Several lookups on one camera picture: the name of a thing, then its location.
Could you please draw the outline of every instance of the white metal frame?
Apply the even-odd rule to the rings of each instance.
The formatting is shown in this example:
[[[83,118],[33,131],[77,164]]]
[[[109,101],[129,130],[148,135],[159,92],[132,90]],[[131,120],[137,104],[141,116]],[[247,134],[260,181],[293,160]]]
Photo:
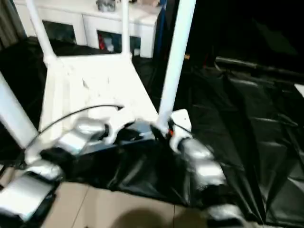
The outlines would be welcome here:
[[[26,0],[27,7],[30,11],[31,20],[35,27],[37,37],[39,39],[39,43],[43,50],[44,54],[44,63],[48,67],[48,72],[50,66],[54,62],[58,62],[57,60],[61,57],[57,57],[51,47],[49,42],[47,33],[44,29],[43,23],[38,16],[37,9],[33,0]],[[157,124],[160,129],[166,131],[168,128],[167,121],[171,116],[173,111],[173,106],[175,102],[175,96],[177,92],[177,87],[180,79],[182,63],[184,60],[185,50],[188,42],[188,36],[190,32],[193,12],[195,8],[196,0],[180,0],[175,31],[173,35],[173,42],[171,47],[171,53],[169,57],[167,73],[165,78],[165,83],[163,87],[162,99],[161,99],[161,106],[159,109],[159,118]],[[130,57],[130,37],[129,37],[129,2],[128,0],[122,0],[123,5],[123,51],[120,56],[124,59],[128,59],[130,65],[132,64]],[[114,55],[108,55],[107,58],[114,58]],[[98,56],[92,56],[91,59],[98,58],[102,61],[102,59]],[[62,58],[62,61],[71,61],[72,58]],[[129,72],[135,71],[133,68],[131,69],[128,64],[124,65]],[[5,82],[5,80],[0,76],[0,95],[1,95],[1,102],[0,102],[0,120],[4,123],[5,127],[8,129],[10,134],[15,138],[21,148],[25,148],[29,141],[37,134],[36,129],[33,127],[33,124],[26,116],[25,112],[23,111],[21,105],[16,100],[14,94],[10,90],[9,86]],[[144,94],[143,86],[138,78],[132,78],[132,83],[137,84],[137,87],[140,87],[140,91],[142,94],[140,96],[147,96],[147,93]],[[116,91],[124,89],[125,85],[120,85]],[[34,160],[27,160],[28,163],[32,163]]]

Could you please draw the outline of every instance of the object on shelf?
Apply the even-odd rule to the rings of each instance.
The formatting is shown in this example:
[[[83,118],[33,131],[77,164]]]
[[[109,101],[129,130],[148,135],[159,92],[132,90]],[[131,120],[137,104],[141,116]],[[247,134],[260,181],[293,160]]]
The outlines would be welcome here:
[[[97,5],[99,11],[114,12],[116,2],[115,2],[115,0],[96,0],[96,5]]]
[[[122,36],[112,32],[98,31],[99,49],[108,50],[109,52],[121,53]],[[141,39],[139,37],[130,36],[130,50],[135,55],[140,54]]]
[[[142,5],[150,5],[154,7],[157,7],[160,4],[160,0],[137,0],[137,2]]]
[[[69,43],[76,43],[75,33],[72,25],[62,24],[52,21],[43,21],[46,28],[47,36],[50,39],[66,41]]]

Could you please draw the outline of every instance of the black tarp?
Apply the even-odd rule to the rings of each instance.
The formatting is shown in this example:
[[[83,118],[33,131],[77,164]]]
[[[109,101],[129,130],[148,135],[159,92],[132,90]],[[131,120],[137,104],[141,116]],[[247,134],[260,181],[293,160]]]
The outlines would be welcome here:
[[[60,55],[99,53],[57,42],[53,46]],[[151,76],[153,67],[148,66],[153,63],[134,59],[134,64],[142,81],[150,81],[146,77]],[[29,39],[1,52],[0,70],[37,126],[46,76],[37,41]],[[145,85],[150,86],[157,106],[164,71],[153,74],[153,83]],[[248,220],[304,228],[304,99],[293,82],[184,66],[175,108],[188,109],[193,133],[213,148]],[[17,146],[4,130],[0,136],[2,162],[8,157],[13,160],[19,153]],[[201,199],[183,188],[189,181],[184,165],[166,147],[152,150],[153,145],[160,146],[149,141],[124,153],[98,154],[98,159],[91,160],[90,178],[83,175],[72,181],[189,207],[199,205]],[[108,167],[116,168],[109,172]]]

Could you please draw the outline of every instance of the metal bar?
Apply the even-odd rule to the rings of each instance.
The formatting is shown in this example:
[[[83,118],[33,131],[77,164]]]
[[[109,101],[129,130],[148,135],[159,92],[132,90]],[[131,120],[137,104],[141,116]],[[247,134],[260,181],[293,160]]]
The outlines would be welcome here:
[[[38,134],[0,72],[0,121],[21,148]]]
[[[49,62],[56,58],[56,55],[53,51],[53,48],[51,46],[51,43],[49,42],[47,32],[44,28],[44,25],[42,23],[42,20],[40,19],[38,15],[37,8],[35,6],[35,3],[33,0],[26,0],[27,7],[29,10],[29,14],[31,17],[31,21],[33,23],[37,38],[39,40],[40,46],[43,51],[43,61],[46,66],[48,66]]]
[[[122,0],[122,54],[130,55],[130,35],[129,35],[129,0]]]
[[[196,0],[180,0],[157,125],[166,130],[173,111]]]

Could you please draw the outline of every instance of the cable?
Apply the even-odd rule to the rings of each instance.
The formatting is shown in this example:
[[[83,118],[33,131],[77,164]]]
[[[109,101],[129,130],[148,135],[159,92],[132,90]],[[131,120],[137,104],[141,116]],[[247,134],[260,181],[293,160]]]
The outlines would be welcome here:
[[[116,108],[118,108],[118,109],[122,109],[122,108],[123,108],[122,106],[115,105],[115,104],[106,104],[106,105],[105,105],[105,104],[101,104],[101,105],[95,105],[95,106],[86,107],[86,108],[80,109],[80,110],[78,110],[78,111],[69,113],[69,114],[67,114],[67,115],[65,115],[65,116],[63,116],[63,117],[61,117],[61,118],[59,118],[58,120],[55,120],[54,122],[52,122],[51,124],[49,124],[47,127],[45,127],[41,132],[39,132],[39,134],[36,135],[36,136],[30,141],[30,143],[26,146],[25,150],[26,150],[28,147],[32,146],[33,143],[35,142],[35,140],[36,140],[41,134],[43,134],[45,131],[47,131],[49,128],[51,128],[53,125],[57,124],[58,122],[60,122],[60,121],[62,121],[62,120],[64,120],[64,119],[66,119],[66,118],[68,118],[68,117],[70,117],[70,116],[72,116],[72,115],[75,115],[75,114],[77,114],[77,113],[83,112],[83,111],[85,111],[85,110],[92,109],[92,108],[99,108],[99,107],[116,107]],[[14,165],[14,168],[15,168],[15,169],[18,168],[18,166],[22,163],[22,159],[23,159],[23,156],[22,156],[23,153],[22,153],[22,152],[19,154],[19,156],[18,156],[17,159],[16,159],[16,162],[15,162],[15,165]]]
[[[194,135],[191,131],[187,130],[186,128],[184,128],[184,127],[182,127],[182,126],[180,126],[180,125],[178,125],[178,124],[176,124],[173,120],[171,120],[171,121],[172,121],[172,123],[173,123],[175,126],[180,127],[181,129],[183,129],[184,131],[188,132],[188,133],[191,134],[192,136]]]

